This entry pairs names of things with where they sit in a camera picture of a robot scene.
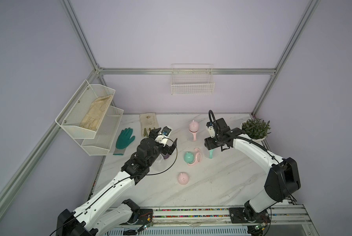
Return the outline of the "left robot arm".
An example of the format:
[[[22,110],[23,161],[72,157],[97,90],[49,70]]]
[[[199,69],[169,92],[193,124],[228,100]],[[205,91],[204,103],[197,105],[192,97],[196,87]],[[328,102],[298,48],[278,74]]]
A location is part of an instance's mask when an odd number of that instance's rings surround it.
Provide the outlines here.
[[[108,209],[149,175],[150,167],[160,155],[171,155],[176,150],[176,141],[171,146],[167,145],[171,132],[167,126],[152,130],[103,189],[75,210],[65,209],[59,214],[57,228],[51,235],[103,236],[121,224],[135,224],[139,219],[140,207],[131,199],[124,200],[115,210]]]

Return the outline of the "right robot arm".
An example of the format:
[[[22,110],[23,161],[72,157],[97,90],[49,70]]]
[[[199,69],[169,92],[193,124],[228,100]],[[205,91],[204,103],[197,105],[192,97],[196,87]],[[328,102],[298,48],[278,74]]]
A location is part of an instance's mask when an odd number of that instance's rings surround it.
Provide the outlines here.
[[[267,174],[262,190],[244,204],[245,218],[253,222],[266,209],[282,202],[301,188],[297,162],[283,158],[269,151],[264,146],[251,139],[240,128],[231,129],[223,118],[218,120],[209,118],[206,123],[209,137],[205,138],[204,146],[208,150],[234,148],[260,166]]]

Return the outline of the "mint green bottle cap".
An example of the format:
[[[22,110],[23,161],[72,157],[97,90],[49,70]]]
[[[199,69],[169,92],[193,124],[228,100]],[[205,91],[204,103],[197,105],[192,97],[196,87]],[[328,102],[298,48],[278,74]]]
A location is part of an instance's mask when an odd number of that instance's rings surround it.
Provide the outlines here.
[[[192,164],[192,163],[194,163],[194,161],[195,161],[195,156],[194,156],[194,154],[191,153],[191,152],[186,152],[186,153],[184,154],[183,159],[184,159],[184,161],[185,161],[187,164]]]

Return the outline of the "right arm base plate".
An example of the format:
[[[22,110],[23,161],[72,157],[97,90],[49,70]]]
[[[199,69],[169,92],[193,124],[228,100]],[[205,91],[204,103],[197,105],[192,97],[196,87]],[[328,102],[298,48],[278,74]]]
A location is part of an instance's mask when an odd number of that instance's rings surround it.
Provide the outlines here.
[[[229,216],[233,224],[244,223],[265,223],[270,221],[269,214],[266,210],[260,213],[253,211],[248,207],[231,207]]]

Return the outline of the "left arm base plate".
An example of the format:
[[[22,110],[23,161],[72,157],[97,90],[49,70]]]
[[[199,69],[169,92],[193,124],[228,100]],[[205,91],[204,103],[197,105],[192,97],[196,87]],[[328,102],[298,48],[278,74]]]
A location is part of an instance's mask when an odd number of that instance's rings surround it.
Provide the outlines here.
[[[127,222],[128,225],[143,225],[148,222],[148,219],[152,220],[153,209],[145,208],[140,209],[138,212],[134,213],[130,220]]]

